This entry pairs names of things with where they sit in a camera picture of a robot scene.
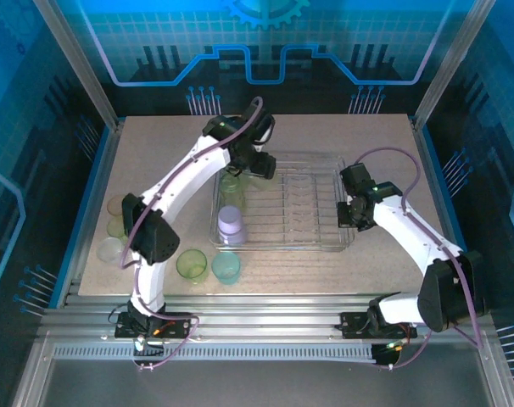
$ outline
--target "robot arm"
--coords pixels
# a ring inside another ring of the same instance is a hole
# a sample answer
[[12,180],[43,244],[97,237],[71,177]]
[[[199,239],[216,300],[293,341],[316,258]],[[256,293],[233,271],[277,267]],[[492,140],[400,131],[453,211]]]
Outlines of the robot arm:
[[386,332],[399,323],[425,324],[441,332],[469,319],[466,298],[450,256],[461,264],[478,316],[485,313],[477,268],[481,256],[462,253],[461,248],[437,233],[406,202],[391,182],[376,184],[364,164],[354,164],[341,172],[351,200],[338,204],[338,225],[365,231],[381,226],[413,258],[423,274],[418,294],[396,293],[370,303],[369,321],[374,332]]
[[153,332],[163,324],[152,313],[162,314],[165,311],[165,268],[167,260],[180,243],[170,224],[188,199],[213,174],[226,167],[238,173],[247,171],[265,179],[274,176],[276,160],[261,149],[270,140],[275,121],[261,107],[245,131],[234,140],[214,148],[218,142],[226,140],[246,125],[257,108],[252,104],[241,116],[217,116],[211,119],[203,129],[203,135],[169,174],[140,197],[128,194],[123,199],[123,221],[127,236],[151,204],[130,242],[132,257],[140,263],[140,270],[128,310],[131,318],[146,332]]

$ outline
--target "vent grille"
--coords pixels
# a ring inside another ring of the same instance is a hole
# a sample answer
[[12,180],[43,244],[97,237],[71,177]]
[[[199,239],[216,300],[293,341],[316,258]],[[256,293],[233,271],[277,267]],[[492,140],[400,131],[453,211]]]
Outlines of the vent grille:
[[[147,359],[163,359],[176,348],[165,345],[165,354]],[[59,344],[58,360],[131,360],[131,343]],[[340,345],[285,344],[208,344],[189,343],[175,356],[176,360],[342,360],[371,363],[372,345],[351,343]]]

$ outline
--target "dish rack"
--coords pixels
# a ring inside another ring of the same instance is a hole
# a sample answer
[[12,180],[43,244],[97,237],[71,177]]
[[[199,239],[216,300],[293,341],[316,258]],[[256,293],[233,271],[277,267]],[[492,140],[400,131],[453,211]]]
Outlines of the dish rack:
[[243,221],[248,240],[225,245],[219,236],[217,217],[222,208],[220,178],[215,176],[210,241],[219,250],[340,252],[353,240],[350,229],[338,228],[336,204],[346,195],[340,179],[344,159],[318,153],[271,153],[276,157],[272,180],[253,182],[245,177]]

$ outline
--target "yellow-green cup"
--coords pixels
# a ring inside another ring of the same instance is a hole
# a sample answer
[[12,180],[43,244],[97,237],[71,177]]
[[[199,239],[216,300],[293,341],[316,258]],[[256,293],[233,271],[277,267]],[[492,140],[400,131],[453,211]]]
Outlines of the yellow-green cup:
[[193,284],[199,284],[208,277],[208,261],[200,250],[186,250],[176,261],[178,274]]

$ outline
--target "table surface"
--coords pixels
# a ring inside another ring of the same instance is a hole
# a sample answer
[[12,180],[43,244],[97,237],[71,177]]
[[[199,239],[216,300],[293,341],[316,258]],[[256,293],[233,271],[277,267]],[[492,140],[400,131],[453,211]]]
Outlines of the table surface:
[[[276,115],[277,124],[266,151],[332,153],[353,163],[365,151],[385,146],[404,148],[419,157],[405,114]],[[139,195],[160,180],[195,143],[207,116],[128,117],[104,194],[97,227],[80,285],[80,295],[127,295],[133,270],[121,270],[97,258],[98,244],[108,234],[107,202],[129,192]],[[364,160],[376,182],[392,181],[406,189],[415,176],[413,164],[396,152],[374,153]],[[233,286],[220,284],[210,272],[193,285],[176,272],[175,259],[197,248],[209,264],[218,253],[209,240],[213,177],[182,209],[173,228],[181,238],[168,262],[165,294],[223,293],[388,293],[419,291],[422,274],[402,247],[383,229],[355,233],[341,253],[241,253],[242,271]],[[411,206],[441,232],[436,207],[423,175],[409,196]]]

